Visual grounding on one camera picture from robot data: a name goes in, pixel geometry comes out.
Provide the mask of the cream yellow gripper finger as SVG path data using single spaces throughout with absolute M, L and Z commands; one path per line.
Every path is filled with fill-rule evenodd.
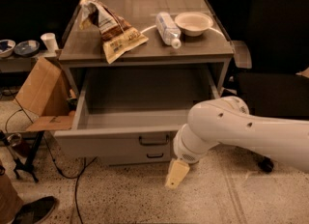
M 172 159 L 169 165 L 165 186 L 176 189 L 189 172 L 189 165 L 180 159 Z

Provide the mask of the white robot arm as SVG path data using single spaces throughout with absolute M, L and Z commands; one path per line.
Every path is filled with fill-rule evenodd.
M 175 189 L 190 165 L 219 145 L 237 146 L 303 172 L 309 171 L 309 122 L 254 116 L 238 97 L 206 100 L 188 112 L 173 140 L 165 186 Z

